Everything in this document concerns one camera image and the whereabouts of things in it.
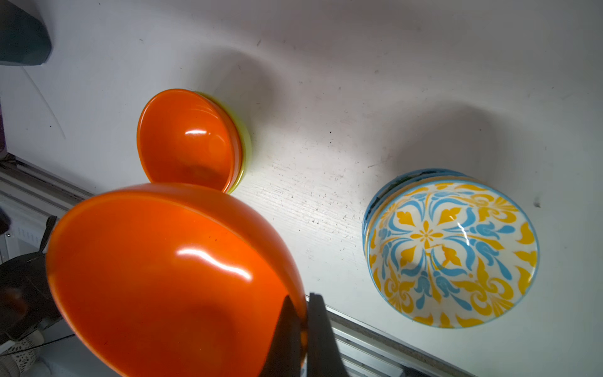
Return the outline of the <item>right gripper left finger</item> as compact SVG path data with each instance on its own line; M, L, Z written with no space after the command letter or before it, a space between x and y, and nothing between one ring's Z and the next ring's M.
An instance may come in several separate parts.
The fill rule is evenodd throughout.
M290 297L286 296L260 377L301 376L301 330L300 318Z

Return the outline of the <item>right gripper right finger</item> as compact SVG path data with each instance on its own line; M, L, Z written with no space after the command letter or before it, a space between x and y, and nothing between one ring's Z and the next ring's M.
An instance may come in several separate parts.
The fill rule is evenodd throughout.
M348 377L321 295L311 293L308 301L307 375Z

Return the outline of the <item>small orange bowl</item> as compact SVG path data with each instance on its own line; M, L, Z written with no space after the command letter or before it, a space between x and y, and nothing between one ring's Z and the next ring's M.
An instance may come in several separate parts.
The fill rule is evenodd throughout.
M46 254L64 320L123 376L256 376L285 298L305 320L286 244L233 196L144 184L94 196Z

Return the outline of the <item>blue yellow patterned bowl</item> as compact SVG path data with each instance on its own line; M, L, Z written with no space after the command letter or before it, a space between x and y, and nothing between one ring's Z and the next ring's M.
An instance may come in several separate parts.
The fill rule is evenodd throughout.
M506 314L526 297L540 262L523 210L460 176L410 180L376 196L363 242L381 297L435 328L470 328Z

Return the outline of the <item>large orange bowl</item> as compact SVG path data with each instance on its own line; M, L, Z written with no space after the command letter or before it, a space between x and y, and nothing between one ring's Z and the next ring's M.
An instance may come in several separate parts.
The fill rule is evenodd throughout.
M152 183L185 183L223 193L236 180L242 149L236 127L196 91L155 95L138 120L141 166Z

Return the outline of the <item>lime green bowl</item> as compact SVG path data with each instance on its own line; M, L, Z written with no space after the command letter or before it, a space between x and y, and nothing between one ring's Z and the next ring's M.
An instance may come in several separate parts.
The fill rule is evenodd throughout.
M238 132L238 135L240 138L242 155L241 155L240 172L239 172L236 180L232 183L232 185L226 191L226 193L232 194L243 181L243 179L248 171L250 162L252 160L252 155L253 155L252 140L251 140L250 132L247 128L246 119L244 117L242 117L240 115L240 113L238 111L236 111L232 106L229 106L228 104L224 103L223 101L218 100L216 97L213 97L210 94L205 94L205 93L199 92L199 91L196 91L196 93L207 98L208 100L211 100L212 102L215 103L215 105L221 107L222 110L232 120L234 126L237 129L237 132Z

